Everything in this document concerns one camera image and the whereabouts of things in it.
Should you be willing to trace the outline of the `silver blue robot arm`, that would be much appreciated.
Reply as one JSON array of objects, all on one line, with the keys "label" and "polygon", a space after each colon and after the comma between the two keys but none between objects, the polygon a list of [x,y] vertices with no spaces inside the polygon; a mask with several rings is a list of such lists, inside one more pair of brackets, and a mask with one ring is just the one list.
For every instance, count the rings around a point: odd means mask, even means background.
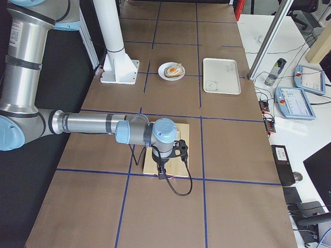
[{"label": "silver blue robot arm", "polygon": [[45,138],[64,133],[114,134],[113,115],[78,114],[86,84],[60,79],[74,66],[42,71],[49,31],[80,28],[79,1],[7,1],[12,26],[1,78],[1,181],[29,178],[26,160],[43,161],[54,147]]}]

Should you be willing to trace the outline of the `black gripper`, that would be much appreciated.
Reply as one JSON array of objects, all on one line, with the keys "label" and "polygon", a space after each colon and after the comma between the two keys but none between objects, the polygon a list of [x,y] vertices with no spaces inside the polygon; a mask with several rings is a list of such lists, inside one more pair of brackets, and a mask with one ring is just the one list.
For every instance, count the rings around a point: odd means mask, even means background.
[{"label": "black gripper", "polygon": [[167,160],[160,160],[157,162],[159,180],[167,179],[167,173],[166,173],[166,168],[165,168],[165,165],[167,162],[168,162]]}]

